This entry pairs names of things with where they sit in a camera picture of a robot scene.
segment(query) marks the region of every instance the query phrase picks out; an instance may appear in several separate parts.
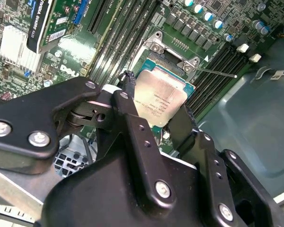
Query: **heatsink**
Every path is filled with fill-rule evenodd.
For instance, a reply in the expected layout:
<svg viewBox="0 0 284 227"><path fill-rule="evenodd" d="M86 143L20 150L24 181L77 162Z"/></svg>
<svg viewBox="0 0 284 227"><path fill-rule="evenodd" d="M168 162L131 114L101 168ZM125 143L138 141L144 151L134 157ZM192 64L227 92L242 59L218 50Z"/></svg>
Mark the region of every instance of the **heatsink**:
<svg viewBox="0 0 284 227"><path fill-rule="evenodd" d="M27 48L27 34L12 25L5 26L0 57L24 72L36 73L41 55Z"/></svg>

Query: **metal rod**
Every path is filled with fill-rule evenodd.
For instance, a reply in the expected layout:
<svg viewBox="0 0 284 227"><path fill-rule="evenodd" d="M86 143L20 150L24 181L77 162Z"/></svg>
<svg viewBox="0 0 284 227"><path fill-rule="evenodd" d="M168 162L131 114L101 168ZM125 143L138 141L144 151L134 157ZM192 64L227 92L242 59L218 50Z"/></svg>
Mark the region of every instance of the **metal rod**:
<svg viewBox="0 0 284 227"><path fill-rule="evenodd" d="M234 74L227 74L227 73L217 72L217 71L213 71L213 70L207 70L207 69L201 69L201 68L196 68L196 70L203 71L203 72L214 73L214 74L225 76L225 77L233 77L233 78L237 78L238 77L237 75L234 75Z"/></svg>

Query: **blue connector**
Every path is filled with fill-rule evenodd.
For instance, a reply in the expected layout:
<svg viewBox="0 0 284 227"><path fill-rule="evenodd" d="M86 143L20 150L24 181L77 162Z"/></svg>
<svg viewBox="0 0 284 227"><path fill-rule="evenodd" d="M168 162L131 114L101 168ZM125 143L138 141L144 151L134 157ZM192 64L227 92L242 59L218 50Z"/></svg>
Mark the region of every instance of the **blue connector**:
<svg viewBox="0 0 284 227"><path fill-rule="evenodd" d="M26 78L29 77L31 73L32 73L32 71L26 71L24 73L24 77L26 77Z"/></svg>
<svg viewBox="0 0 284 227"><path fill-rule="evenodd" d="M89 0L82 0L78 13L73 21L75 25L80 24L88 3L89 3Z"/></svg>

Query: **barcode label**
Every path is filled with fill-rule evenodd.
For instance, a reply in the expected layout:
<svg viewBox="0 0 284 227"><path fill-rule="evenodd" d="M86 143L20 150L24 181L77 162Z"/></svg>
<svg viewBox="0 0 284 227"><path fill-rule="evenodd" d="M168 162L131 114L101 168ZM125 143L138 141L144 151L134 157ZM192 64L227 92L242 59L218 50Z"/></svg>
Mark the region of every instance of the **barcode label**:
<svg viewBox="0 0 284 227"><path fill-rule="evenodd" d="M66 22L67 19L68 19L68 17L61 17L61 18L57 19L56 25L59 25L59 24Z"/></svg>
<svg viewBox="0 0 284 227"><path fill-rule="evenodd" d="M54 34L51 34L51 36L49 37L48 42L60 38L61 36L64 36L66 29L61 30L60 32L56 32Z"/></svg>

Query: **motherboard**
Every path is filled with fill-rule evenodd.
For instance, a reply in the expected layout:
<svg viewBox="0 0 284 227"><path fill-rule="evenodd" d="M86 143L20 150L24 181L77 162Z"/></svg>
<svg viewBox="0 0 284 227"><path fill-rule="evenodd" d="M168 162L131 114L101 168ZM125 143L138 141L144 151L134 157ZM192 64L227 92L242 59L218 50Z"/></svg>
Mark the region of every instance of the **motherboard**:
<svg viewBox="0 0 284 227"><path fill-rule="evenodd" d="M283 28L284 0L0 0L0 100L131 70L139 115L169 153L177 109L200 120Z"/></svg>

